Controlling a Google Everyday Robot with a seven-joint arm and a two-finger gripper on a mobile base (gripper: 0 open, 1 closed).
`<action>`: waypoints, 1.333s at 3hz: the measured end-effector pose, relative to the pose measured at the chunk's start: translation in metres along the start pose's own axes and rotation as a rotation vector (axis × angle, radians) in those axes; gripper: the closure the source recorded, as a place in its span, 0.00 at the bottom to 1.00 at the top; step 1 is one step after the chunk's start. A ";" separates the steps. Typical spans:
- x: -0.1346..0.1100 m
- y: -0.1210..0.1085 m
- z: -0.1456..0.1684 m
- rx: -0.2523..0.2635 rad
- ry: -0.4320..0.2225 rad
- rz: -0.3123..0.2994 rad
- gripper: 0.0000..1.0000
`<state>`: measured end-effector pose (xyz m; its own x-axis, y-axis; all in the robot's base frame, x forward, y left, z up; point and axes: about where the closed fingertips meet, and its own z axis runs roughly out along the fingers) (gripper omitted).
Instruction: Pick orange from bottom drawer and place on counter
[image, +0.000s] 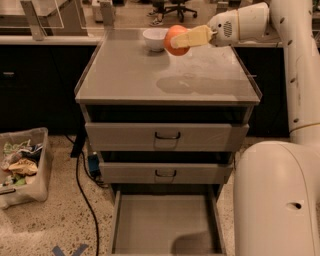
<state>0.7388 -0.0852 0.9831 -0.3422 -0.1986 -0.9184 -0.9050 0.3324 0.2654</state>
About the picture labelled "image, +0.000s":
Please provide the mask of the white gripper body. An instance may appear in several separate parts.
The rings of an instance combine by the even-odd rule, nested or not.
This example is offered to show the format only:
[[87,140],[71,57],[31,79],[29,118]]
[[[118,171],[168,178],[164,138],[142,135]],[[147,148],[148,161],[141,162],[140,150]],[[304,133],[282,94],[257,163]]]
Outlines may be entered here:
[[236,10],[213,16],[207,25],[213,32],[211,43],[214,46],[229,46],[239,41],[239,21]]

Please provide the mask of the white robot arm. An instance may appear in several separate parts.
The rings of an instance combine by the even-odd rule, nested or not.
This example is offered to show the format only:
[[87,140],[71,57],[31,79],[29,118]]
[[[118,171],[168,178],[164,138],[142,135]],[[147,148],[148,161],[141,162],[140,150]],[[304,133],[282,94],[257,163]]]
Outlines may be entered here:
[[235,256],[320,256],[320,53],[312,0],[263,0],[174,36],[173,48],[262,39],[274,28],[284,51],[287,142],[246,149],[234,176]]

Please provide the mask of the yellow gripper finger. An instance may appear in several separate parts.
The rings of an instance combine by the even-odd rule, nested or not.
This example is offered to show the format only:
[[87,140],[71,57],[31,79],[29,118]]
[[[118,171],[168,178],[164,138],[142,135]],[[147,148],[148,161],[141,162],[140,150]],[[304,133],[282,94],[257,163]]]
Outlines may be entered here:
[[201,46],[207,44],[213,35],[214,32],[207,25],[201,25],[173,36],[170,44],[174,49]]

